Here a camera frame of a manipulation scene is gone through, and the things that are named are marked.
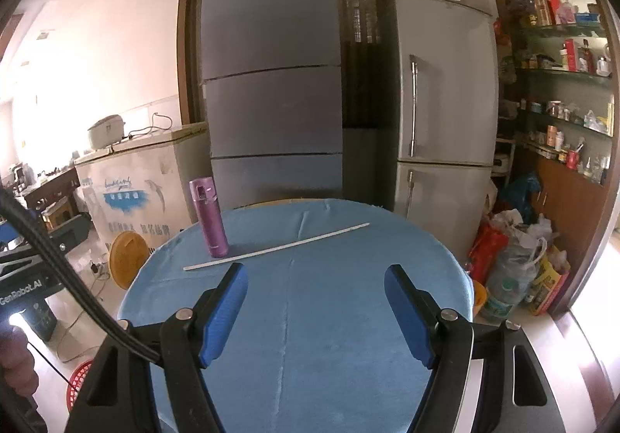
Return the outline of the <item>person left hand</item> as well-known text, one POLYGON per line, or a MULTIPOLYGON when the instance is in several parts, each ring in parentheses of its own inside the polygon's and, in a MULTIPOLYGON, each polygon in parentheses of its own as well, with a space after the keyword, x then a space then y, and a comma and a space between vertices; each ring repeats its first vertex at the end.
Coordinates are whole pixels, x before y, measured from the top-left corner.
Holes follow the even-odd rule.
POLYGON ((39 387, 34 356, 28 350, 23 330, 10 323, 1 324, 0 363, 4 378, 18 395, 31 397, 39 387))

